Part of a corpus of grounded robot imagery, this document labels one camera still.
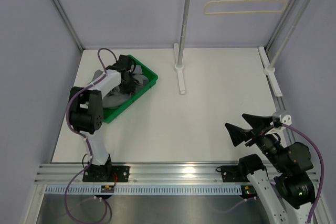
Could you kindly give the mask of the cream hanger with metal hook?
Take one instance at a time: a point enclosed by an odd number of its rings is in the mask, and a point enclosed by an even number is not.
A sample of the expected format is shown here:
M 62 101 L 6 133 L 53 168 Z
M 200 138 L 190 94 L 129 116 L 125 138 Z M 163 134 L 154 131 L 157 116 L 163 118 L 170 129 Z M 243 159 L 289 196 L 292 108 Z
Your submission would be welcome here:
M 203 14 L 281 14 L 287 4 L 288 0 L 212 0 L 204 5 Z

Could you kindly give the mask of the grey button-up shirt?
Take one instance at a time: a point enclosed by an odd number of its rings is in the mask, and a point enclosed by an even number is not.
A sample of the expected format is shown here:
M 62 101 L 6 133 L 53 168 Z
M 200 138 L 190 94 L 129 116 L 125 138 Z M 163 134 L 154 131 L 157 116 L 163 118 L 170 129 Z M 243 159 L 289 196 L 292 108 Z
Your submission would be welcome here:
M 140 66 L 131 66 L 130 71 L 117 72 L 107 70 L 107 77 L 98 83 L 102 92 L 102 107 L 116 109 L 126 103 L 133 95 L 140 92 L 149 83 L 142 74 Z

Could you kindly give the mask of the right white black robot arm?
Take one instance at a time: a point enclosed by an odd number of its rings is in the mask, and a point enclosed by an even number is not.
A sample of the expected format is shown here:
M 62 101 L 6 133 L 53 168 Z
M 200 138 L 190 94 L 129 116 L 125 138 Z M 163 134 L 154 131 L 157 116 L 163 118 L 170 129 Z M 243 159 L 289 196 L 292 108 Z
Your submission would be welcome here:
M 291 125 L 291 115 L 278 111 L 272 116 L 244 113 L 242 117 L 250 129 L 225 123 L 233 145 L 256 145 L 279 173 L 272 185 L 257 154 L 240 158 L 238 176 L 250 182 L 255 190 L 253 194 L 246 190 L 245 195 L 260 199 L 270 223 L 307 223 L 316 200 L 314 185 L 307 174 L 313 169 L 311 154 L 308 146 L 300 142 L 282 146 L 278 135 Z

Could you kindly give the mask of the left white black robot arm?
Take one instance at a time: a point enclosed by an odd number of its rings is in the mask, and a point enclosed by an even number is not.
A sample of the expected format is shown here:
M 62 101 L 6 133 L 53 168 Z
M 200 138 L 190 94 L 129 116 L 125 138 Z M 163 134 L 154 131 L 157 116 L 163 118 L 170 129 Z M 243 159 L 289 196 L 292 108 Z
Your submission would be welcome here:
M 83 138 L 88 152 L 88 164 L 83 169 L 84 182 L 107 182 L 116 178 L 111 157 L 104 145 L 100 128 L 103 124 L 103 98 L 113 88 L 132 93 L 136 82 L 132 76 L 135 61 L 129 55 L 120 55 L 111 66 L 85 87 L 70 90 L 66 108 L 69 129 Z

